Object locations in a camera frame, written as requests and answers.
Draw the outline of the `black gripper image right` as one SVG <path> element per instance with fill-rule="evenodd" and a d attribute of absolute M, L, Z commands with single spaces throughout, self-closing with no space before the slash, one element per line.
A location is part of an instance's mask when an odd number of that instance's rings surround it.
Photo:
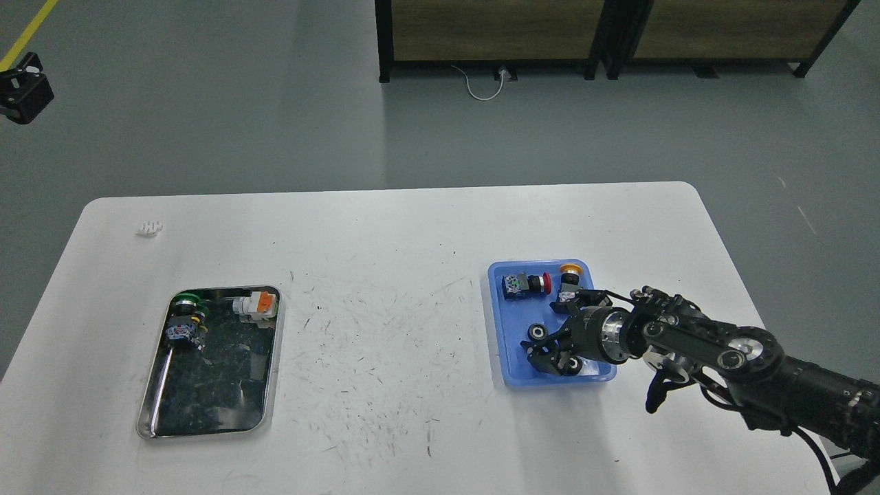
<path fill-rule="evenodd" d="M 613 301 L 603 289 L 566 289 L 550 303 L 555 314 L 568 316 L 568 329 L 550 333 L 546 339 L 520 345 L 526 360 L 540 373 L 554 376 L 576 376 L 566 370 L 571 356 L 608 364 L 623 364 L 631 358 L 625 343 L 625 324 L 629 312 L 613 307 Z"/>

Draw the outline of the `black robot arm image left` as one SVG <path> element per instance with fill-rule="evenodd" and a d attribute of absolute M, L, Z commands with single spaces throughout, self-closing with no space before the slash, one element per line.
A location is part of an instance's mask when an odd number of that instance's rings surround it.
<path fill-rule="evenodd" d="M 40 56 L 28 52 L 12 69 L 1 72 L 2 116 L 27 125 L 54 100 L 56 95 L 42 69 Z"/>

